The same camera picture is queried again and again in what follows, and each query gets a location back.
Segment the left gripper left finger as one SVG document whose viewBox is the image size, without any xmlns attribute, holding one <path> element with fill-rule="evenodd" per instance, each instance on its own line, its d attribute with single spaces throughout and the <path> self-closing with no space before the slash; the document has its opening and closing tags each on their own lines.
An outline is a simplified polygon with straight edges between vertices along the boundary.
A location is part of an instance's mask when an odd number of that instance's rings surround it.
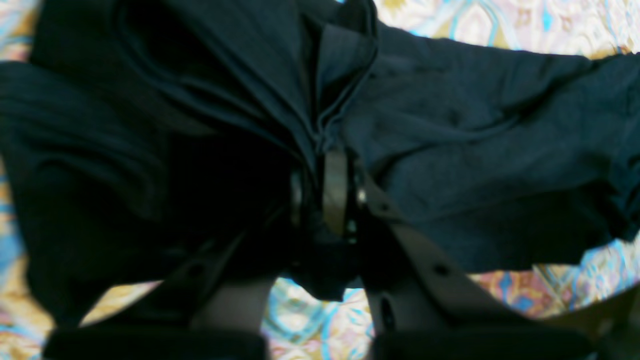
<svg viewBox="0 0 640 360">
<path fill-rule="evenodd" d="M 57 329 L 46 360 L 267 360 L 260 333 L 270 289 L 293 261 L 304 175 L 226 247 L 206 247 L 142 299 L 101 322 Z"/>
</svg>

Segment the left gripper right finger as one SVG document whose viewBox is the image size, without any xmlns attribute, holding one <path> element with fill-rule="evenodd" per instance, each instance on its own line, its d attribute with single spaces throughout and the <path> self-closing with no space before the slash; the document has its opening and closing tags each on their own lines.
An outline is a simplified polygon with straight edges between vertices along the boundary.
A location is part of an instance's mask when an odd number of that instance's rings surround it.
<svg viewBox="0 0 640 360">
<path fill-rule="evenodd" d="M 528 319 L 476 285 L 412 227 L 361 162 L 323 160 L 323 217 L 362 280 L 374 322 L 368 360 L 589 360 L 580 332 Z"/>
</svg>

